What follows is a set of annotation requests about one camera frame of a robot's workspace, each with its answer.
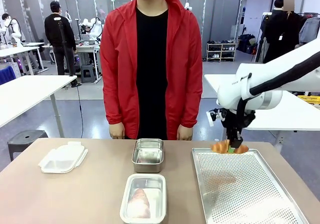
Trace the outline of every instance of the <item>yellow object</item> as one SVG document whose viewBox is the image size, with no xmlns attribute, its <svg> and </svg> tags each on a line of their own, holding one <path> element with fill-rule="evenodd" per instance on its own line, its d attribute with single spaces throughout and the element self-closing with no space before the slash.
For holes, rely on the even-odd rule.
<svg viewBox="0 0 320 224">
<path fill-rule="evenodd" d="M 298 96 L 303 101 L 309 103 L 309 104 L 320 104 L 320 97 L 319 96 L 305 96 L 300 95 Z"/>
</svg>

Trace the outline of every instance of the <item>neck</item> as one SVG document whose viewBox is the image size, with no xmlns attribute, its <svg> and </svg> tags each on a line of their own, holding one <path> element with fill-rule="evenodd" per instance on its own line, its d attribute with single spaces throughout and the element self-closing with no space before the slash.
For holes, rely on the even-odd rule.
<svg viewBox="0 0 320 224">
<path fill-rule="evenodd" d="M 137 8 L 147 16 L 157 16 L 168 9 L 166 0 L 136 0 Z"/>
</svg>

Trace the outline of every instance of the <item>man's left hand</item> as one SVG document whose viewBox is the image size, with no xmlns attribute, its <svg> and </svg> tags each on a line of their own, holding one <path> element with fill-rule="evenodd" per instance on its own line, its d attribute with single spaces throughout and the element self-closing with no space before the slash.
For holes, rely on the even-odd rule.
<svg viewBox="0 0 320 224">
<path fill-rule="evenodd" d="M 186 127 L 180 125 L 178 128 L 178 132 L 176 134 L 176 139 L 191 141 L 193 134 L 194 134 L 194 128 L 186 128 Z"/>
</svg>

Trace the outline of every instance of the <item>shoe rack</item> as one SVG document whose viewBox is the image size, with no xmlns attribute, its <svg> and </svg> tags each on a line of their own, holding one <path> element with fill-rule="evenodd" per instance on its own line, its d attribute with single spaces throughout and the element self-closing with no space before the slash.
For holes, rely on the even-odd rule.
<svg viewBox="0 0 320 224">
<path fill-rule="evenodd" d="M 236 54 L 236 43 L 207 43 L 206 44 L 206 60 L 207 62 L 221 62 L 221 61 L 234 61 Z"/>
</svg>

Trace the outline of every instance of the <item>jacket hood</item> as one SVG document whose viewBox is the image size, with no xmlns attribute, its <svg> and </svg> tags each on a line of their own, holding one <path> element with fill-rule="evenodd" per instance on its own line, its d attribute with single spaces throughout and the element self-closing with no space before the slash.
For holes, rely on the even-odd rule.
<svg viewBox="0 0 320 224">
<path fill-rule="evenodd" d="M 136 1 L 137 0 L 130 1 L 125 5 L 122 5 L 121 7 L 117 8 L 124 20 L 131 18 L 132 15 L 136 13 Z M 181 4 L 180 0 L 166 0 L 166 2 L 170 9 L 174 9 L 175 15 L 179 15 L 179 17 L 181 18 L 185 11 L 185 8 Z"/>
</svg>

